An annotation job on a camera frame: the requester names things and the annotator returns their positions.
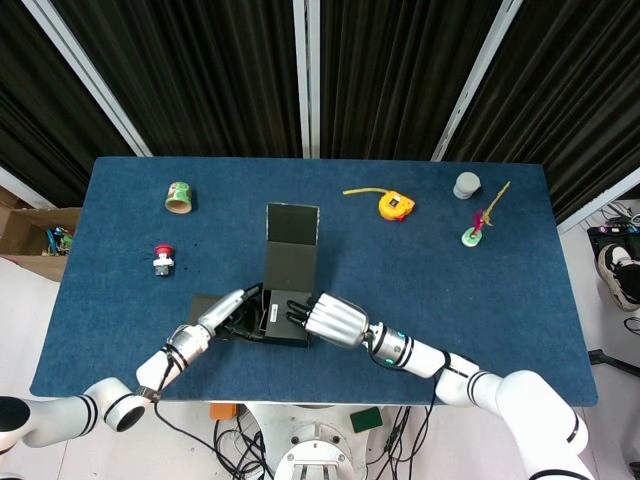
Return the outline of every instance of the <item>blue table mat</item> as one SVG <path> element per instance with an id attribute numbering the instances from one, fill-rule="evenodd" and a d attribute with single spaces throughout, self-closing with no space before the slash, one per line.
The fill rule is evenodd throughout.
<path id="1" fill-rule="evenodd" d="M 463 171 L 482 190 L 463 201 Z M 189 183 L 196 208 L 164 207 Z M 476 248 L 460 242 L 474 212 L 511 187 Z M 385 187 L 416 201 L 402 223 L 383 220 Z M 530 369 L 570 404 L 596 389 L 547 184 L 538 165 L 272 158 L 105 157 L 96 161 L 31 392 L 69 396 L 135 372 L 187 321 L 192 295 L 262 281 L 266 205 L 320 207 L 316 292 L 363 307 L 417 340 L 499 375 Z M 176 248 L 175 274 L 154 276 L 154 247 Z M 314 339 L 308 349 L 213 340 L 166 399 L 426 404 L 432 380 L 374 365 L 364 349 Z"/>

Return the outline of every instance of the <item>yellow tape measure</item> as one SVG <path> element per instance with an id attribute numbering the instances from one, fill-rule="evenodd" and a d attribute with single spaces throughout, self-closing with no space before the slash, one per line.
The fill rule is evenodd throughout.
<path id="1" fill-rule="evenodd" d="M 401 222 L 413 211 L 416 202 L 409 197 L 393 190 L 385 188 L 356 188 L 353 190 L 345 190 L 343 195 L 354 195 L 356 193 L 382 193 L 382 197 L 378 202 L 378 211 L 385 220 L 390 222 Z"/>

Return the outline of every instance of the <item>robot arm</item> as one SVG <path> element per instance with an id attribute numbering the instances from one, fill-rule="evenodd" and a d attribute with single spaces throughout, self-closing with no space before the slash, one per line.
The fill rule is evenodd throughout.
<path id="1" fill-rule="evenodd" d="M 588 440 L 584 422 L 538 374 L 519 371 L 501 378 L 480 370 L 383 323 L 370 326 L 361 308 L 327 293 L 313 307 L 289 302 L 289 308 L 290 321 L 340 347 L 363 344 L 381 366 L 423 378 L 440 373 L 436 395 L 444 403 L 477 406 L 505 421 L 530 480 L 593 480 L 578 458 Z"/>
<path id="2" fill-rule="evenodd" d="M 215 329 L 261 285 L 235 290 L 198 318 L 197 325 L 182 325 L 165 346 L 137 371 L 140 382 L 134 394 L 116 378 L 104 379 L 83 395 L 49 401 L 0 397 L 0 464 L 22 439 L 30 447 L 44 447 L 87 435 L 99 417 L 116 432 L 135 425 L 160 392 L 209 347 Z"/>

